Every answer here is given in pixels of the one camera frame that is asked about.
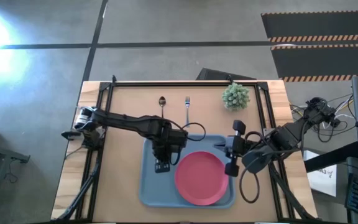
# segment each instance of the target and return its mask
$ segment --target floor mat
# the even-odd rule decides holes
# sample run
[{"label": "floor mat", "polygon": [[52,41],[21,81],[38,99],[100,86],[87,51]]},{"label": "floor mat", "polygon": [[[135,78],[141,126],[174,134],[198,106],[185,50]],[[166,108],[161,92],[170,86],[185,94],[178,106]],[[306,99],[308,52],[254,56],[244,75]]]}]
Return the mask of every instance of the floor mat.
[{"label": "floor mat", "polygon": [[263,13],[271,42],[358,40],[358,11]]},{"label": "floor mat", "polygon": [[358,44],[274,46],[278,77],[285,82],[350,80],[358,75]]}]

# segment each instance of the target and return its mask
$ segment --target silver fork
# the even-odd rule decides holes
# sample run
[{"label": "silver fork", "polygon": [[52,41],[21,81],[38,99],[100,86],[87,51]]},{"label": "silver fork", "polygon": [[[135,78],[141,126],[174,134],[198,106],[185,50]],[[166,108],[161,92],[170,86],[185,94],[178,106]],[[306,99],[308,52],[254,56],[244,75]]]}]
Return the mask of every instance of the silver fork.
[{"label": "silver fork", "polygon": [[186,125],[187,125],[189,123],[190,96],[186,96],[185,105],[186,105]]}]

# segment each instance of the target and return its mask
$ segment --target small green plant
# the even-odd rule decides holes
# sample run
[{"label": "small green plant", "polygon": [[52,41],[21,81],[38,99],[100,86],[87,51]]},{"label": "small green plant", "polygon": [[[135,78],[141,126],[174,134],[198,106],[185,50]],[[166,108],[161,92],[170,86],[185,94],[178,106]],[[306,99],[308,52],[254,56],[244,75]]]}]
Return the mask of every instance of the small green plant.
[{"label": "small green plant", "polygon": [[233,83],[229,85],[222,95],[224,107],[231,111],[237,111],[247,108],[249,102],[248,89],[240,84]]}]

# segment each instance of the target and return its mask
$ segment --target silver spoon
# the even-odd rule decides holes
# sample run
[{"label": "silver spoon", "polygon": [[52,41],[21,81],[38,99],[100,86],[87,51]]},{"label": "silver spoon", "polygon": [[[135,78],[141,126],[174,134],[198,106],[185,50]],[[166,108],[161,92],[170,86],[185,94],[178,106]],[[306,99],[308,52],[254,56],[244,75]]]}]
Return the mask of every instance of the silver spoon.
[{"label": "silver spoon", "polygon": [[167,103],[165,97],[161,96],[160,99],[158,100],[158,103],[161,106],[161,117],[164,118],[164,106]]}]

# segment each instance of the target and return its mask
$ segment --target gray floor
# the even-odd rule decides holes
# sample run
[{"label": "gray floor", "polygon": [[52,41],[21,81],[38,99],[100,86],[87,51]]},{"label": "gray floor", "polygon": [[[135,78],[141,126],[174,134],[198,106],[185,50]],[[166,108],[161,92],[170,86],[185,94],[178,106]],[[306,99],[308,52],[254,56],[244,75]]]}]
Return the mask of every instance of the gray floor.
[{"label": "gray floor", "polygon": [[[91,43],[101,3],[0,0],[0,44]],[[358,10],[358,0],[110,0],[99,42],[261,41],[263,12],[332,10]],[[27,165],[12,164],[19,181],[0,191],[0,223],[49,220],[67,146],[60,133],[70,128],[88,51],[0,50],[0,144],[31,155]],[[98,49],[89,79],[193,80],[203,67],[277,79],[269,47]],[[350,93],[350,85],[286,88],[293,104],[304,105],[313,96]],[[354,140],[352,130],[323,144],[310,131],[305,146],[327,152]],[[342,205],[315,199],[320,217],[344,221]]]}]

